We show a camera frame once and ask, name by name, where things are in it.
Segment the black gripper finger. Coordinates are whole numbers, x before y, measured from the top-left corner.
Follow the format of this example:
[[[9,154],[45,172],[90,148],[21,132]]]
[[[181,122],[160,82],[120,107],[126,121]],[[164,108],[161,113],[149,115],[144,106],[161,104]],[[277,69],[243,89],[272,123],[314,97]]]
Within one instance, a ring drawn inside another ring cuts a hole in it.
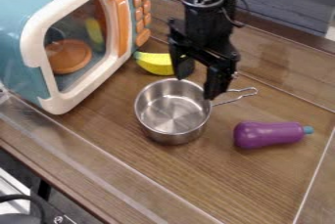
[[[179,79],[188,78],[196,69],[196,61],[188,55],[184,47],[177,44],[169,45],[171,59],[175,70],[175,75]]]
[[[228,91],[234,80],[235,70],[227,65],[212,65],[207,69],[207,80],[204,82],[204,99],[214,100]]]

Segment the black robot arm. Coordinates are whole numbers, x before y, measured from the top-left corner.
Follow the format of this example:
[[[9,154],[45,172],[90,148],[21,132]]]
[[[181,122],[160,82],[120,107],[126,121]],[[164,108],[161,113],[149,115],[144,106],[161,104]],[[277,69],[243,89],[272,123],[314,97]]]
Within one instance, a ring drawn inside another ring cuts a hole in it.
[[[214,100],[228,91],[242,59],[231,42],[236,22],[238,0],[181,0],[183,20],[169,19],[169,53],[175,75],[185,79],[196,62],[207,66],[203,97]]]

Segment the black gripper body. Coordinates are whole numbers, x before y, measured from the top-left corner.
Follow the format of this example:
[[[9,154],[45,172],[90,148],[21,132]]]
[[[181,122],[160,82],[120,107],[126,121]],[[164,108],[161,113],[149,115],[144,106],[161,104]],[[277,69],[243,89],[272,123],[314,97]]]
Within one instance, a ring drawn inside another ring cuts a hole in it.
[[[236,70],[242,55],[231,43],[228,37],[212,42],[208,46],[200,46],[187,35],[187,22],[171,19],[168,42],[184,47],[188,55],[207,68],[212,65],[227,65]]]

